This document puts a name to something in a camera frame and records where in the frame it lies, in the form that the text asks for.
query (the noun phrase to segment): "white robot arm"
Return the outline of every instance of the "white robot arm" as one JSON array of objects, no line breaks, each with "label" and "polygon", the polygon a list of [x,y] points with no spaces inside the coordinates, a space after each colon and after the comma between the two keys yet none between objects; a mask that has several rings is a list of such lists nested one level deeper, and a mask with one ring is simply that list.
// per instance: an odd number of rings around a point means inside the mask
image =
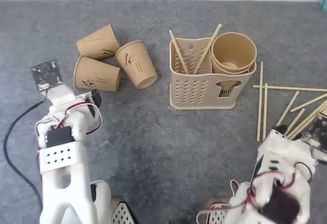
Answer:
[{"label": "white robot arm", "polygon": [[[62,84],[49,89],[47,97],[53,105],[35,127],[43,188],[40,224],[110,224],[110,188],[104,181],[90,182],[82,144],[102,124],[94,96],[91,92],[75,96]],[[71,179],[67,187],[65,175]]]},{"label": "white robot arm", "polygon": [[223,224],[305,224],[317,163],[327,161],[327,116],[319,114],[307,133],[290,141],[273,129],[258,148],[251,182],[241,183],[229,205],[199,212],[208,218],[225,211]]}]

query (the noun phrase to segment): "beige paper cup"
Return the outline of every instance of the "beige paper cup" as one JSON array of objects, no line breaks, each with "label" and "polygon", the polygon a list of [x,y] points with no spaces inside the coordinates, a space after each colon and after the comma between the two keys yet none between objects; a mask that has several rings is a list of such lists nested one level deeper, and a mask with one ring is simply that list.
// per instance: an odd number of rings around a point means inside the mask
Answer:
[{"label": "beige paper cup", "polygon": [[253,65],[257,51],[254,42],[246,35],[227,32],[214,40],[211,53],[213,62],[221,69],[239,74]]},{"label": "beige paper cup", "polygon": [[[213,72],[217,73],[217,74],[229,74],[229,75],[235,75],[235,73],[226,73],[225,70],[221,69],[214,61],[213,61]],[[222,90],[231,90],[233,89],[235,86],[237,86],[239,84],[239,81],[235,81],[235,80],[227,80],[227,81],[222,81],[220,83],[221,89]]]},{"label": "beige paper cup", "polygon": [[146,88],[158,78],[143,41],[132,41],[122,46],[115,55],[136,88]]},{"label": "beige paper cup", "polygon": [[82,56],[92,59],[102,59],[115,55],[121,47],[111,24],[77,41],[76,45]]},{"label": "beige paper cup", "polygon": [[85,56],[79,57],[74,70],[76,88],[117,91],[121,69]]}]

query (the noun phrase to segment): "gray carpet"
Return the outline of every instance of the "gray carpet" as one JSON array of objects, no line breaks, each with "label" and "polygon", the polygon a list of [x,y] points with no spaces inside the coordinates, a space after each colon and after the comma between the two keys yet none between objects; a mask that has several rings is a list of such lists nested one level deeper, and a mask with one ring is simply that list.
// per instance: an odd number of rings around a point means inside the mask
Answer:
[{"label": "gray carpet", "polygon": [[[122,195],[140,223],[168,223],[195,215],[211,197],[229,196],[229,180],[250,179],[258,143],[259,72],[232,110],[173,109],[168,30],[176,37],[221,32],[250,36],[265,63],[265,82],[327,87],[327,14],[318,3],[208,1],[25,1],[0,2],[0,138],[9,122],[42,99],[29,67],[55,59],[72,86],[76,40],[112,23],[122,44],[144,40],[159,79],[137,90],[125,77],[117,93],[102,92],[104,126],[85,141],[92,180],[103,179]],[[292,91],[269,91],[268,128],[278,120]],[[301,92],[296,104],[321,93]],[[308,107],[306,114],[317,104]],[[28,114],[9,141],[13,162],[41,190],[34,124],[49,103]],[[285,119],[289,123],[295,115]],[[0,223],[37,223],[31,189],[0,154]],[[327,168],[312,182],[310,223],[325,223]]]}]

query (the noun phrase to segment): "circuit board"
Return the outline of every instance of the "circuit board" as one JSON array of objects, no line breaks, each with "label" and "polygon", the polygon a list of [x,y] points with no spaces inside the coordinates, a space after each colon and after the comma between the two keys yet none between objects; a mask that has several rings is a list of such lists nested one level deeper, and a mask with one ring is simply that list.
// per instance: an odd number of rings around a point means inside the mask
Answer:
[{"label": "circuit board", "polygon": [[54,60],[33,66],[31,71],[40,92],[63,84],[59,66]]}]

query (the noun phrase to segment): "beige plastic utensil holder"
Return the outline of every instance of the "beige plastic utensil holder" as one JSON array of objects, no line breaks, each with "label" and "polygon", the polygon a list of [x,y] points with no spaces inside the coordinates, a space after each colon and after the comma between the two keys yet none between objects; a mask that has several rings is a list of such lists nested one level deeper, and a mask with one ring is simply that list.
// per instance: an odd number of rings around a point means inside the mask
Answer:
[{"label": "beige plastic utensil holder", "polygon": [[[201,58],[210,37],[201,39],[176,38],[191,73]],[[239,75],[215,74],[212,71],[211,53],[208,52],[197,75],[186,75],[175,47],[170,42],[170,105],[176,109],[231,109],[235,106],[245,84],[256,71],[256,62],[248,73]],[[235,80],[240,85],[232,90],[222,90],[219,84],[223,81]]]}]

